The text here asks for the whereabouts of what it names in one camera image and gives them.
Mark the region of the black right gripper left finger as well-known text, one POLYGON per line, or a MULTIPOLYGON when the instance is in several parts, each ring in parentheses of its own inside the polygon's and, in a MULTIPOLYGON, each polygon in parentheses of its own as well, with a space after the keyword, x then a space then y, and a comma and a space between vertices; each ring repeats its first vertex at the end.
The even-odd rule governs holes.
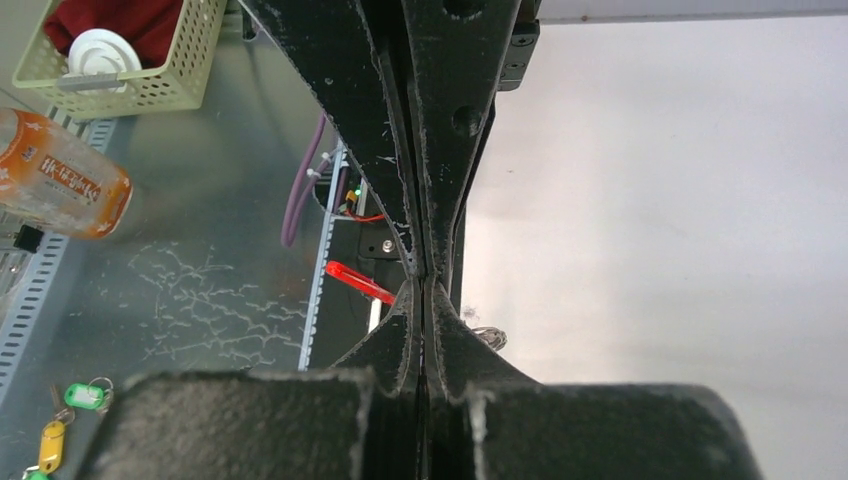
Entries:
POLYGON ((419 479, 420 286, 328 369, 159 372, 117 397, 80 479, 419 479))

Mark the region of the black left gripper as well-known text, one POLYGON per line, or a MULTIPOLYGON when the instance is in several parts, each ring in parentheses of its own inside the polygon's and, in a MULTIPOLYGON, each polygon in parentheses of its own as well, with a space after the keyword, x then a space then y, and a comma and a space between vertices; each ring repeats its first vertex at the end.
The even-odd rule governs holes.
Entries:
MULTIPOLYGON (((400 2, 247 1, 244 6, 309 86, 372 189, 406 275, 419 276, 388 58, 389 41, 400 25, 400 2)), ((423 247, 434 278, 451 275, 455 223, 491 104, 497 86, 503 92, 520 87, 540 36, 539 9, 540 0, 402 4, 423 247)))

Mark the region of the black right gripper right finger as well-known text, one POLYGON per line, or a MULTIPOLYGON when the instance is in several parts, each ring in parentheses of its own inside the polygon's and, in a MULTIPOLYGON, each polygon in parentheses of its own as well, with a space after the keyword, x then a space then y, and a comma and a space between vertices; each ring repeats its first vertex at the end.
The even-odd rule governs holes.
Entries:
POLYGON ((423 286, 433 479, 758 479, 731 408, 695 384, 545 385, 423 286))

